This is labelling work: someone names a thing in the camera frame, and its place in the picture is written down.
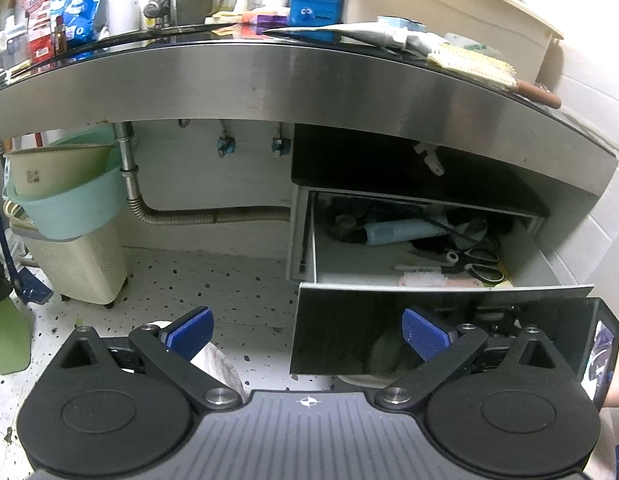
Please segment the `black drawer with metal handle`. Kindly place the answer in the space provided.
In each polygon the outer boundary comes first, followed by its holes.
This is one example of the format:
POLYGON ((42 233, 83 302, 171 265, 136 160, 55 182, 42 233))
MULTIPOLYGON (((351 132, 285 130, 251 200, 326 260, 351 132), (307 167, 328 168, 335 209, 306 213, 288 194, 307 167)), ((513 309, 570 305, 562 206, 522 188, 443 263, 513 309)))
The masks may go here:
POLYGON ((290 370, 294 374, 358 375, 371 345, 386 330, 402 333, 406 309, 417 308, 454 327, 474 323, 498 335, 516 330, 520 306, 585 298, 588 284, 558 278, 522 222, 507 214, 381 200, 379 197, 296 188, 291 209, 288 278, 298 286, 290 370), (369 246, 364 226, 422 219, 445 234, 369 246), (430 264, 413 255, 488 248, 505 280, 483 288, 398 284, 395 264, 430 264))

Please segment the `white floor appliance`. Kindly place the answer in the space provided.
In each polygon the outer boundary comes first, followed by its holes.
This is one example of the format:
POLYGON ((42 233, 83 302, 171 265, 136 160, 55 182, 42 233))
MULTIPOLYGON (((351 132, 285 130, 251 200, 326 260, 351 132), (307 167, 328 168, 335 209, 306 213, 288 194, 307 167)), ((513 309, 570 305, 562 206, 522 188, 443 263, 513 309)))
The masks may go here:
POLYGON ((406 376, 422 363, 402 334, 386 330, 371 345, 364 358, 364 373, 338 375, 342 382, 355 387, 383 389, 406 376))

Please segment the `black marker pen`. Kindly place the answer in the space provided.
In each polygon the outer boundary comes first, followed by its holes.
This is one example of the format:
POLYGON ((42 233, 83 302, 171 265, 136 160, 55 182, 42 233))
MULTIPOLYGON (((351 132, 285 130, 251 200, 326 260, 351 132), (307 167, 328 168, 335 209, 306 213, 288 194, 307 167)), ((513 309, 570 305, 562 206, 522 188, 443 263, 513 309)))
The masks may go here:
POLYGON ((403 273, 440 273, 454 275, 463 272, 462 266, 434 266, 434 264, 395 264, 393 269, 403 273))

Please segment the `cream perforated laundry basket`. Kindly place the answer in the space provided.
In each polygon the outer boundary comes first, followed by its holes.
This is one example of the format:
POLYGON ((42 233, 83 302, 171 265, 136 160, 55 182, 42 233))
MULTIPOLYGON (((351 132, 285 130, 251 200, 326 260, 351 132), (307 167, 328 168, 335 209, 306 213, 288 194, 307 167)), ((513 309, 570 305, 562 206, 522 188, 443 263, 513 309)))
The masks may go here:
POLYGON ((34 229, 12 226, 55 292, 66 298, 111 306, 128 282, 114 222, 71 240, 49 240, 34 229))

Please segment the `teal plastic basin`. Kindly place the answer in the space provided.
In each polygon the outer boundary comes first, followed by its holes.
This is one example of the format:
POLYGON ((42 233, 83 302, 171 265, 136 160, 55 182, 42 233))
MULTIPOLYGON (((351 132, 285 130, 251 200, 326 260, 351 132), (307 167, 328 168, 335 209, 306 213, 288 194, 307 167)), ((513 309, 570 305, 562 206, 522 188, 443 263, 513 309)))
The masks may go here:
POLYGON ((104 173, 77 188, 38 200, 16 196, 6 183, 3 188, 3 195, 21 206, 35 228, 52 240, 69 240, 99 229, 126 206, 126 192, 120 175, 122 161, 113 128, 88 128, 47 146, 64 144, 112 144, 104 173))

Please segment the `beige plastic basin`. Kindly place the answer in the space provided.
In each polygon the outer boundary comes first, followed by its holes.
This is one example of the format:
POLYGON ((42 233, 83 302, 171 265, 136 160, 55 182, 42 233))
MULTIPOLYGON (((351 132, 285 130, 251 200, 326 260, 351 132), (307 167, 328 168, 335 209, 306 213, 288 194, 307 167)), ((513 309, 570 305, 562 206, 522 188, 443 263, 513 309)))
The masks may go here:
POLYGON ((77 188, 104 173, 112 144, 64 144, 6 155, 6 184, 25 200, 77 188))

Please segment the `steel edged black countertop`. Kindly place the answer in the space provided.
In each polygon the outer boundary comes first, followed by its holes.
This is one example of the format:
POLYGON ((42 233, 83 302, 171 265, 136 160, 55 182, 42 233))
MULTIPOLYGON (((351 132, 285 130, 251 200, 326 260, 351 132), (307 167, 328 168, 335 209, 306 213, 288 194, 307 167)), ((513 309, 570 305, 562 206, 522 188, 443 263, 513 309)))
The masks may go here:
POLYGON ((605 192, 613 151, 559 114, 353 44, 265 39, 166 42, 53 63, 0 87, 0 140, 102 122, 294 122, 453 148, 605 192))

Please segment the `white wipes packet green print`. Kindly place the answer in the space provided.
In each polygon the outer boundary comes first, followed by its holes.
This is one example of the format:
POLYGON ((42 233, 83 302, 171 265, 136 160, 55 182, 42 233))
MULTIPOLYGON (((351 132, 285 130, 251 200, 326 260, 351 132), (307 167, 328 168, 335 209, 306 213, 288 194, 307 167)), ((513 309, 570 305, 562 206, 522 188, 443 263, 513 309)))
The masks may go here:
POLYGON ((457 35, 453 32, 446 32, 444 38, 448 42, 448 44, 452 44, 453 46, 458 48, 479 52, 480 54, 491 56, 492 58, 499 58, 501 55, 500 51, 489 47, 487 44, 483 44, 483 42, 465 36, 457 35))

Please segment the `red packet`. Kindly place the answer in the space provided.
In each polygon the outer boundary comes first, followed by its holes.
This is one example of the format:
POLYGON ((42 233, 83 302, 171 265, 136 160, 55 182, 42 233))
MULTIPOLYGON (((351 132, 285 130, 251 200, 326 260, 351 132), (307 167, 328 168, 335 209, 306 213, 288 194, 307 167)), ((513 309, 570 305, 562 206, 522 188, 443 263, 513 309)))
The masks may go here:
POLYGON ((24 0, 29 59, 32 64, 54 55, 51 25, 51 0, 24 0))

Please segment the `purple box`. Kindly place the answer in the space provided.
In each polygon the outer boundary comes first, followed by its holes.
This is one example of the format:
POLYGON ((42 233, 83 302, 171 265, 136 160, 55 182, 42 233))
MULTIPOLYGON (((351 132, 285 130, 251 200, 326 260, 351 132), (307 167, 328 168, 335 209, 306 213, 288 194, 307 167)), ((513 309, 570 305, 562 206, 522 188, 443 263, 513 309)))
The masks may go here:
POLYGON ((257 14, 253 20, 257 35, 264 35, 267 30, 285 28, 288 26, 288 17, 277 14, 257 14))

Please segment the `grey metal mug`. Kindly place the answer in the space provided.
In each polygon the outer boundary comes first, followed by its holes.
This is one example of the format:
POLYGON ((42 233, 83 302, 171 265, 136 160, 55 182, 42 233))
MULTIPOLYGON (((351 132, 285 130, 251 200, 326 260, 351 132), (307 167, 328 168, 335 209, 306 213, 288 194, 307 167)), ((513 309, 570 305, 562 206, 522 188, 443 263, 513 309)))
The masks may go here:
POLYGON ((224 0, 175 0, 176 23, 179 26, 203 24, 223 4, 224 0))

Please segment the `beige plastic storage tub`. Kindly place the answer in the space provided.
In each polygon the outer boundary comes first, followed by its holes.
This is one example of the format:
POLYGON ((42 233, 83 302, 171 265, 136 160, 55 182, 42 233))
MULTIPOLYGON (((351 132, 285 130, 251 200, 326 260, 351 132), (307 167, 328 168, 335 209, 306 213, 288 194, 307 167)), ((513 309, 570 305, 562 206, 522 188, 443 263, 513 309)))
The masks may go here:
POLYGON ((346 21, 379 16, 409 18, 441 36, 453 32, 503 55, 518 75, 533 81, 559 28, 517 0, 345 0, 346 21))

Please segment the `blue cartoon box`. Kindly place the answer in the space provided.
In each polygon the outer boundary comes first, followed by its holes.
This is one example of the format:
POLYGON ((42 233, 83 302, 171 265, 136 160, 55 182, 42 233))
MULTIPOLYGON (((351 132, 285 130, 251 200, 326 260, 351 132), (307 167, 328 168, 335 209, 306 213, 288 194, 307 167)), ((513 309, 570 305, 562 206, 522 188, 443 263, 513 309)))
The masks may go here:
POLYGON ((344 0, 290 0, 288 24, 313 27, 338 24, 342 19, 344 0))

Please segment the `black handled scissors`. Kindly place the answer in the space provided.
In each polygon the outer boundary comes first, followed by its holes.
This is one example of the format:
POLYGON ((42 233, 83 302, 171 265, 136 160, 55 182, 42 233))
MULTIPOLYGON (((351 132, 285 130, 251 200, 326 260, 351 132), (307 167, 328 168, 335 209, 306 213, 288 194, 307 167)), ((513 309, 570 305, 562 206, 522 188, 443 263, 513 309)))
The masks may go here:
POLYGON ((439 268, 445 275, 465 272, 486 285, 497 285, 505 280, 498 255, 488 248, 475 246, 466 250, 445 249, 443 252, 413 248, 410 252, 427 260, 430 268, 439 268))

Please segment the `white plastic hook bracket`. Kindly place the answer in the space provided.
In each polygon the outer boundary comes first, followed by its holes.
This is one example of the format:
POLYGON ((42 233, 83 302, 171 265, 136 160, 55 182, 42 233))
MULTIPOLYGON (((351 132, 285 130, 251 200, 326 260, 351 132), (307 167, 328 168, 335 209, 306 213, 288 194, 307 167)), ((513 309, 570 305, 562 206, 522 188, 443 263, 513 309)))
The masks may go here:
POLYGON ((423 156, 424 164, 435 174, 437 177, 442 177, 445 174, 445 169, 439 158, 436 155, 436 147, 432 144, 419 142, 413 149, 418 155, 423 156))

